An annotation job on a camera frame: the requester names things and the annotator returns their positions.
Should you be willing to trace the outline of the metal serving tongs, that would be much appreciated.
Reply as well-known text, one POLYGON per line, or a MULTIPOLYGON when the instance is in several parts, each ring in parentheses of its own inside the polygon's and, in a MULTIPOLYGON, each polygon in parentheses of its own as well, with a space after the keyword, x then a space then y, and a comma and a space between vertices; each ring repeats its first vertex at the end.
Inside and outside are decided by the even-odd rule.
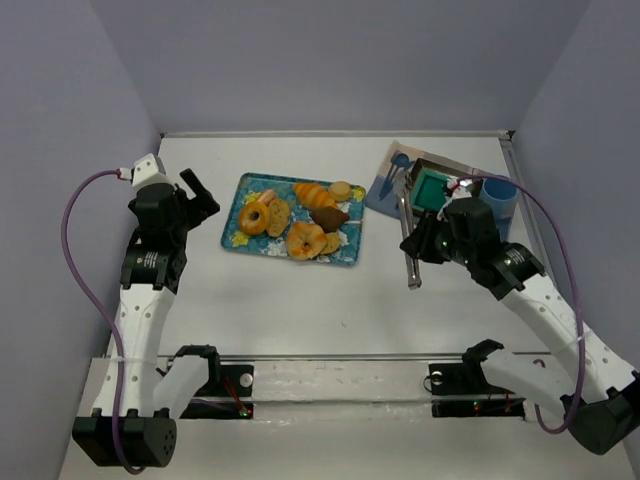
MULTIPOLYGON (((393 184, 393 191, 397 200, 402 240, 406 240, 414 229, 413 211, 410 203, 411 177, 409 171, 396 175, 393 184)), ((408 276, 408 288, 410 290, 417 290, 422 286, 418 261, 413 259, 407 253, 405 253, 404 256, 408 276)))

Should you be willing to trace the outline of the orange twisted ring bread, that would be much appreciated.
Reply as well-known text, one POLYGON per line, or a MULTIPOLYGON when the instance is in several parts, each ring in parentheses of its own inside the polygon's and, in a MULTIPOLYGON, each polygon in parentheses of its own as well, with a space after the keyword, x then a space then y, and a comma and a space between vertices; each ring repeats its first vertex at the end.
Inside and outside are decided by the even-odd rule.
POLYGON ((290 258, 306 261, 321 253, 327 245, 327 237, 317 224, 296 222, 289 230, 285 245, 290 258))

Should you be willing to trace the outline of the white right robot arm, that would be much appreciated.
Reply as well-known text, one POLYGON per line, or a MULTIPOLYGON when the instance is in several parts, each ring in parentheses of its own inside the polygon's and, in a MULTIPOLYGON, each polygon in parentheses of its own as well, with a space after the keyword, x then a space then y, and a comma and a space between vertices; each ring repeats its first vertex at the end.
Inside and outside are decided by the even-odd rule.
POLYGON ((442 215, 423 214, 415 258, 455 262, 515 313, 568 374, 521 361, 496 341, 472 348, 483 380, 517 392, 568 421, 571 436, 603 455, 639 426, 639 370, 611 350, 556 289, 541 262, 501 239, 491 208, 475 197, 452 201, 442 215))

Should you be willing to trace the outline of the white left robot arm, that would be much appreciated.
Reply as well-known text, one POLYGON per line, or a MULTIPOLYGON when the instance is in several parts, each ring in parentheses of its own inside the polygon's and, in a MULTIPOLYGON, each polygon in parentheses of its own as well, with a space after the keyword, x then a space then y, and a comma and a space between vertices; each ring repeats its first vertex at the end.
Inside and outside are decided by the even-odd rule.
POLYGON ((187 264, 188 234, 217 214, 219 204, 196 174, 185 169, 178 186, 163 171, 117 169, 113 176, 131 183, 129 208, 137 219, 120 275, 115 313, 103 311, 114 342, 91 412, 75 419, 72 437, 100 467, 119 467, 130 475, 163 468, 177 441, 177 421, 191 406, 203 404, 202 391, 237 391, 224 375, 216 347, 181 347, 173 364, 159 373, 160 341, 187 264))

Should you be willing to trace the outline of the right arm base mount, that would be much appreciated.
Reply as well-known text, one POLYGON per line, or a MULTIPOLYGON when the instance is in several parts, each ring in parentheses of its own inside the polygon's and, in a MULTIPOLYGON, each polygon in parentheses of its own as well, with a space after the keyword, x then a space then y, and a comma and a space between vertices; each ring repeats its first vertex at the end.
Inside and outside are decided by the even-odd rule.
POLYGON ((487 382, 481 365, 504 346, 483 340, 454 362, 430 364, 423 380, 434 418, 526 417, 524 399, 487 382))

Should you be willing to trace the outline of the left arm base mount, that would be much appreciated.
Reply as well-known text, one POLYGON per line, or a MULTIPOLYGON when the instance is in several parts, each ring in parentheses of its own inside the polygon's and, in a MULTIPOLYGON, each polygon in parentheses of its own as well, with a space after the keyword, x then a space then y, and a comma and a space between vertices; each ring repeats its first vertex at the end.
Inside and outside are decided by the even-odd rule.
POLYGON ((255 367, 252 363, 224 362, 210 345, 187 345, 166 360, 156 371, 164 377, 179 358, 195 356, 208 362, 205 383, 195 392, 181 415, 185 420, 250 420, 254 417, 252 400, 255 367))

